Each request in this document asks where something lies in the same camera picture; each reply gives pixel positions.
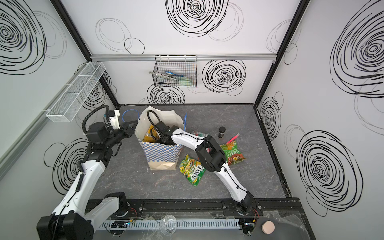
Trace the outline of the green red snack bag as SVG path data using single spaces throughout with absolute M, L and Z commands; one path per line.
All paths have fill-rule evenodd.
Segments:
M 244 161 L 246 158 L 238 149 L 238 143 L 236 140 L 221 145 L 221 149 L 225 153 L 228 165 L 233 165 Z

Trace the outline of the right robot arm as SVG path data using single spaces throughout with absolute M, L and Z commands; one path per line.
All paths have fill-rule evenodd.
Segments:
M 236 178 L 227 162 L 225 152 L 210 135 L 202 138 L 187 133 L 177 126 L 168 127 L 160 121 L 154 126 L 160 141 L 166 145 L 182 145 L 194 150 L 203 165 L 210 173 L 214 173 L 227 188 L 235 201 L 237 211 L 246 216 L 255 211 L 255 197 Z

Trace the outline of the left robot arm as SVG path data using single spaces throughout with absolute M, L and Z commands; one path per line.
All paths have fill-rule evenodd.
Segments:
M 131 137 L 137 124 L 138 121 L 131 121 L 113 129 L 98 122 L 83 128 L 89 145 L 78 165 L 80 172 L 51 215 L 42 217 L 37 223 L 41 240 L 91 240 L 112 214 L 128 210 L 122 192 L 107 195 L 88 213 L 86 207 L 97 181 L 110 163 L 113 147 Z

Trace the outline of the green Fox's spring tea bag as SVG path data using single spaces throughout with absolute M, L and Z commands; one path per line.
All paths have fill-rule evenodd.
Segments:
M 181 161 L 179 168 L 180 172 L 195 187 L 199 184 L 206 171 L 202 163 L 190 157 L 189 155 L 186 155 L 185 158 Z

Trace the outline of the teal Fox's candy bag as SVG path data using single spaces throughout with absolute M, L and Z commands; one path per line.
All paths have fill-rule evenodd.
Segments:
M 198 132 L 198 131 L 193 131 L 192 134 L 197 136 L 197 137 L 200 137 L 200 138 L 205 138 L 205 137 L 208 136 L 208 134 L 205 134 L 205 133 L 202 133 L 202 132 Z

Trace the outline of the blue checkered paper bag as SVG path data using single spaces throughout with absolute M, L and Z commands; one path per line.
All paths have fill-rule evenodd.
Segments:
M 160 121 L 168 127 L 185 129 L 184 121 L 175 111 L 161 111 L 149 106 L 139 115 L 135 135 L 151 170 L 175 170 L 183 146 L 163 143 L 155 130 L 155 124 Z

